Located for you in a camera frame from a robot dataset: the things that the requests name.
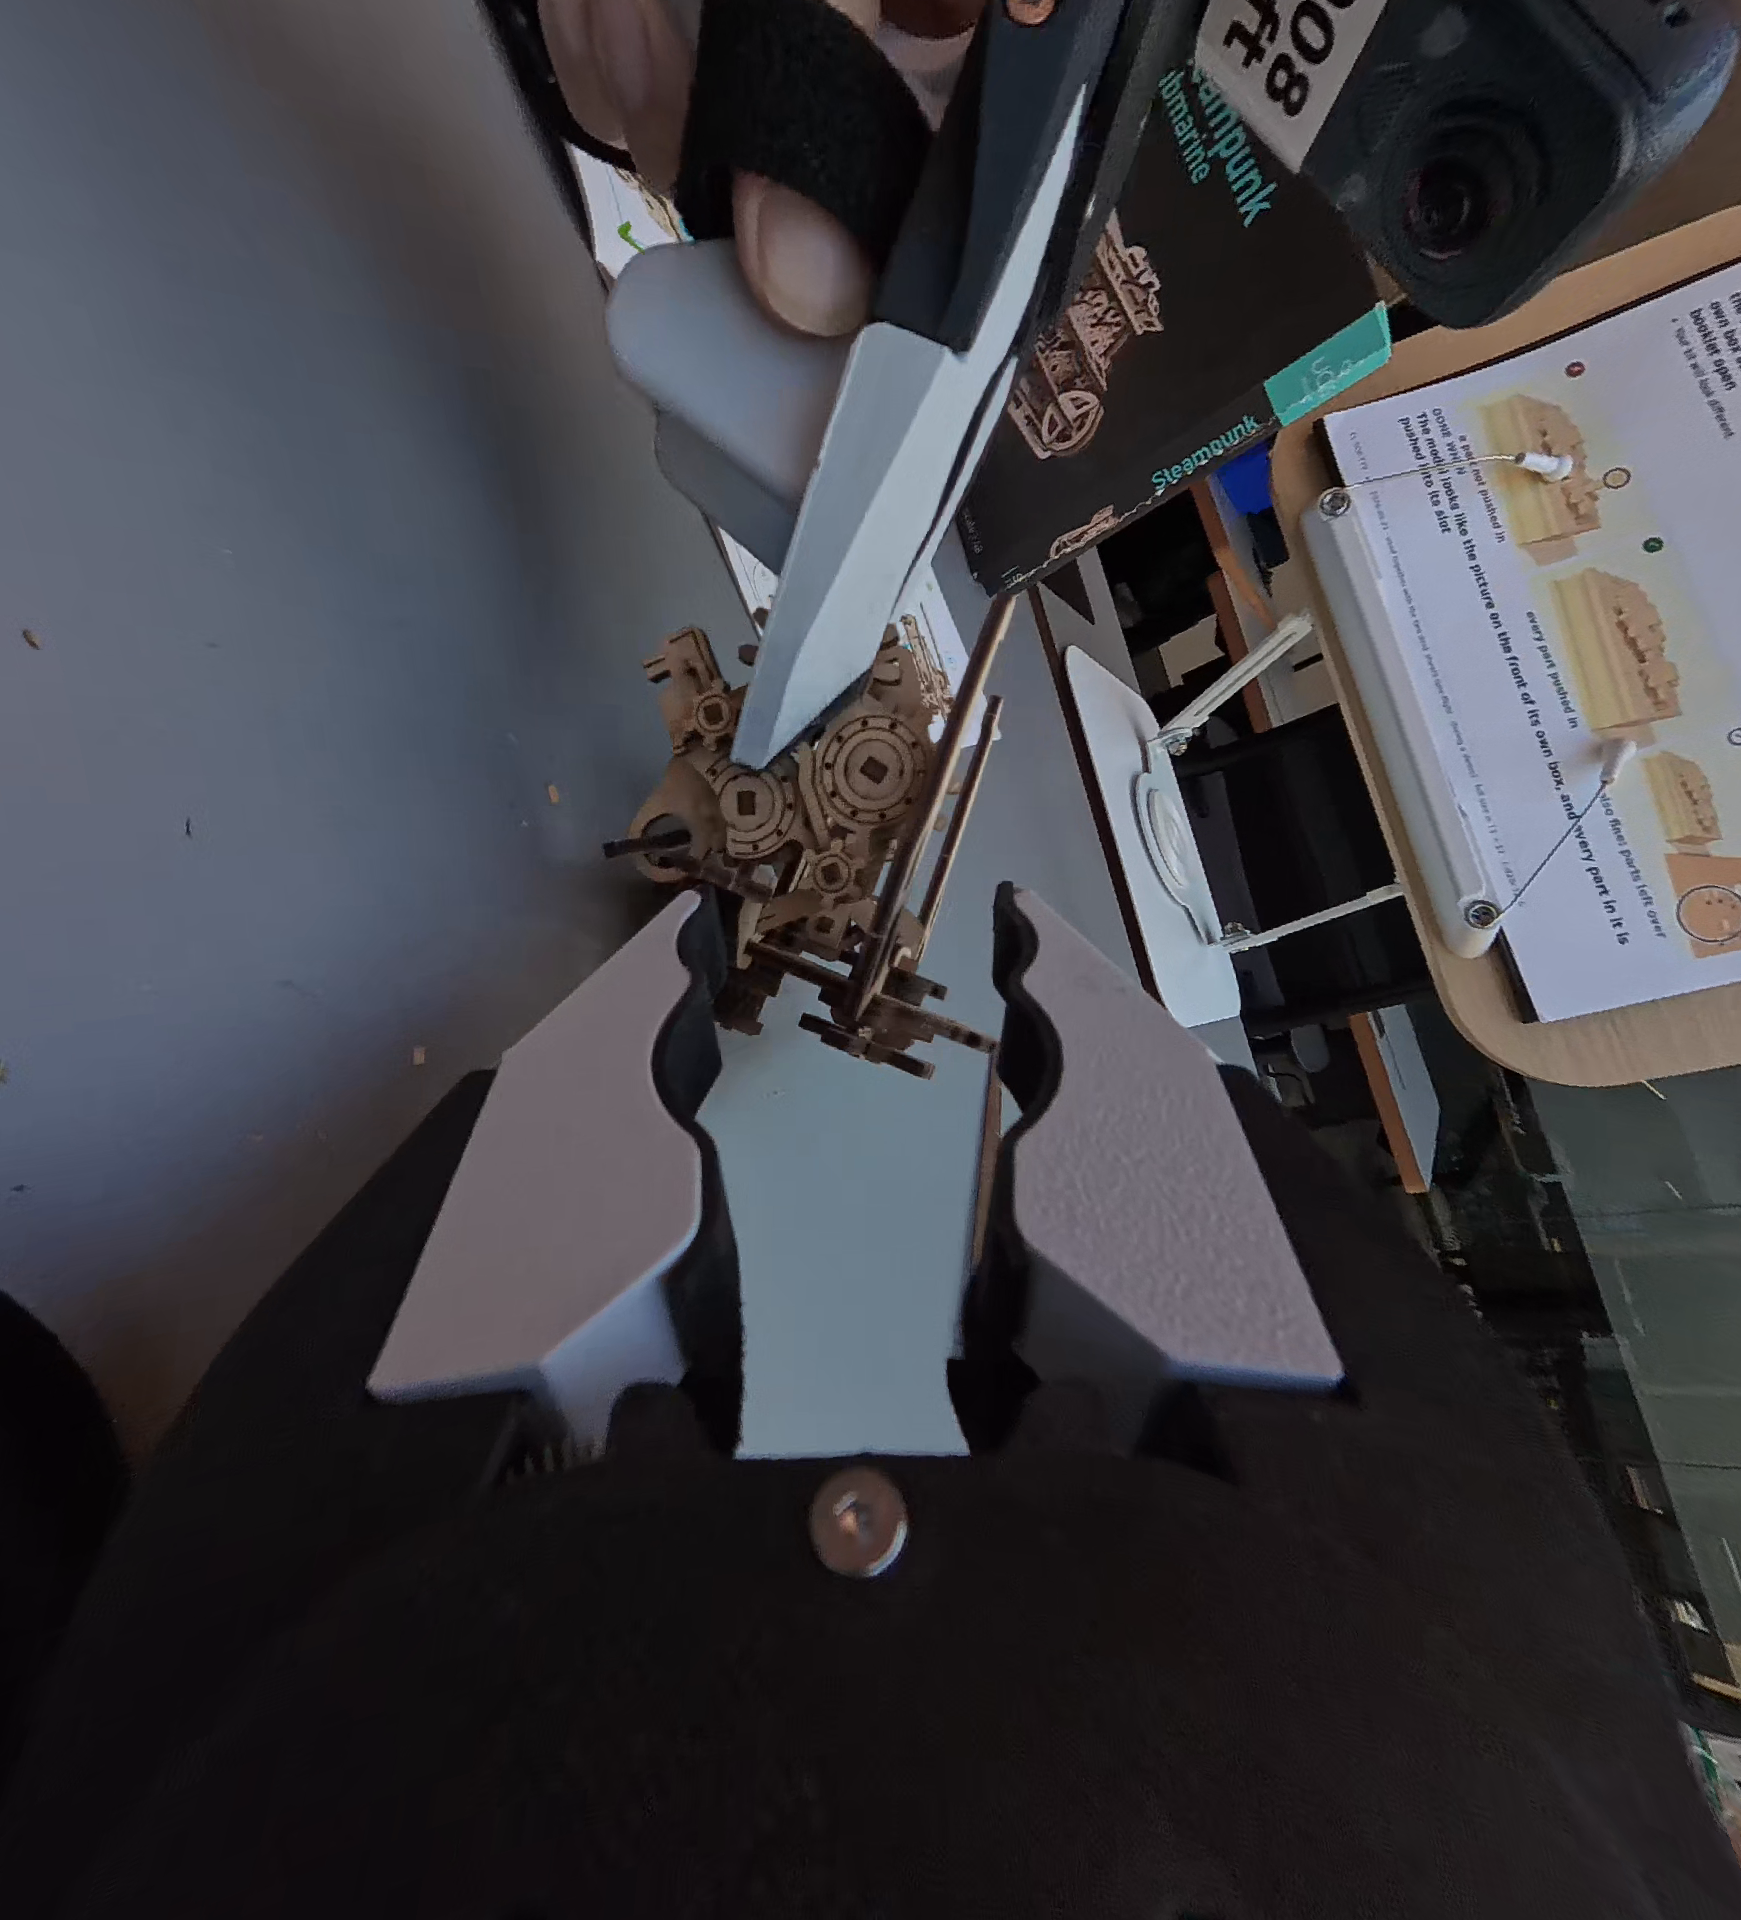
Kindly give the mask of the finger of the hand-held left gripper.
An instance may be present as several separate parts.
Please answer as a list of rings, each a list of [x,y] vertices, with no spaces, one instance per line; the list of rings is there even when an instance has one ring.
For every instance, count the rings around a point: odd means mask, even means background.
[[[868,671],[1000,417],[1085,99],[955,108],[849,353],[738,720],[762,768]]]

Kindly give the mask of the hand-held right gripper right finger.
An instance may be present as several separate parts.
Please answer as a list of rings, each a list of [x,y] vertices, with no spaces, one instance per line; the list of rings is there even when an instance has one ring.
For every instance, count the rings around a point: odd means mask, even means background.
[[[1158,1438],[1200,1389],[1345,1383],[1210,1048],[1046,901],[1000,882],[1003,1111],[946,1383],[968,1444],[1041,1389],[1111,1444]]]

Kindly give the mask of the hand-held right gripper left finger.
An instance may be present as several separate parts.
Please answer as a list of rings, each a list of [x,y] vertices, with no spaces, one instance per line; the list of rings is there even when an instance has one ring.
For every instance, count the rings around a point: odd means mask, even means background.
[[[738,1247],[700,1109],[725,982],[707,893],[677,893],[499,1059],[376,1352],[387,1404],[518,1392],[596,1450],[634,1386],[680,1389],[736,1452]]]

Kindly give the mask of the wooden gear model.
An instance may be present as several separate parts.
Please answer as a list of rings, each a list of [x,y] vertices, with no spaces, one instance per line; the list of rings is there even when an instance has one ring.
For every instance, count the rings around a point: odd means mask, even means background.
[[[998,737],[1000,698],[963,694],[968,662],[942,592],[922,588],[856,693],[760,768],[734,758],[745,691],[707,636],[677,631],[643,662],[669,758],[604,852],[715,894],[721,1029],[755,1037],[772,997],[797,982],[817,1002],[799,1028],[852,1058],[929,1079],[935,1042],[997,1049],[942,1012],[945,988],[922,973]]]

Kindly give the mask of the black model kit box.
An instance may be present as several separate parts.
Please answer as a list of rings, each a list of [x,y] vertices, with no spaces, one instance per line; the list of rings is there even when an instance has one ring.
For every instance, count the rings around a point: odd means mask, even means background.
[[[956,524],[1013,592],[1390,358],[1363,255],[1196,69],[1165,72],[1120,198],[1026,347]]]

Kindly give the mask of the person's left hand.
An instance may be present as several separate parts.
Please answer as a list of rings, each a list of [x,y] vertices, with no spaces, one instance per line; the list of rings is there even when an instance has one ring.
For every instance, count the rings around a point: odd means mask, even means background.
[[[660,196],[680,170],[693,44],[666,2],[537,2],[552,71],[585,134]],[[877,269],[830,210],[755,172],[731,177],[738,269],[778,326],[818,340],[866,324]]]

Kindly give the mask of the white metal stand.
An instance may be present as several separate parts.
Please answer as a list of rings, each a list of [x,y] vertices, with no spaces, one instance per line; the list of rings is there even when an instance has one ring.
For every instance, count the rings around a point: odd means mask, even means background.
[[[1317,636],[1310,614],[1279,621],[1271,636],[1227,669],[1171,722],[1158,724],[1139,693],[1085,648],[1055,645],[1049,614],[1032,592],[1030,614],[1044,645],[1053,688],[1094,803],[1097,835],[1111,868],[1139,984],[1182,1028],[1210,1028],[1242,1014],[1236,959],[1298,932],[1331,925],[1403,896],[1397,880],[1348,902],[1265,930],[1225,930],[1175,776],[1175,757],[1232,697]]]

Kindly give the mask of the printed instruction sheet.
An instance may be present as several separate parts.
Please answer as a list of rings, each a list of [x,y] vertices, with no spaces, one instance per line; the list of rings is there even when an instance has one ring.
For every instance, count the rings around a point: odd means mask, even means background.
[[[1330,417],[1536,1021],[1741,984],[1741,262]]]

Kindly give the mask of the wooden clipboard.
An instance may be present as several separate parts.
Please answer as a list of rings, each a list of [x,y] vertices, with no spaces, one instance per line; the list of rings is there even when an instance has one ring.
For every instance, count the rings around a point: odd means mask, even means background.
[[[1493,366],[1737,262],[1741,205],[1566,270],[1495,324],[1417,334],[1393,347],[1382,371],[1338,395],[1317,415],[1285,427],[1273,448],[1273,503],[1290,537],[1298,581],[1316,616],[1339,713],[1426,957],[1430,985],[1458,1034],[1475,1051],[1542,1083],[1619,1087],[1738,1068],[1741,984],[1563,1021],[1522,1021],[1503,966],[1482,955],[1463,957],[1448,942],[1436,923],[1436,888],[1410,841],[1382,731],[1374,727],[1371,709],[1356,684],[1352,659],[1338,631],[1324,550],[1312,531],[1317,499],[1338,482],[1324,425],[1333,414],[1356,403],[1382,401]]]

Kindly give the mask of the white clipboard clamp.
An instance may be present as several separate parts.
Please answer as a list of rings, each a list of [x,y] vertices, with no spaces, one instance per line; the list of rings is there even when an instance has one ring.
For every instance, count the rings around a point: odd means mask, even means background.
[[[1357,495],[1348,485],[1313,495],[1299,516],[1303,552],[1343,684],[1363,716],[1390,819],[1401,833],[1411,873],[1405,891],[1426,908],[1445,953],[1478,962],[1499,935],[1501,901],[1453,779],[1448,728],[1434,722],[1411,675],[1411,631],[1385,593]]]

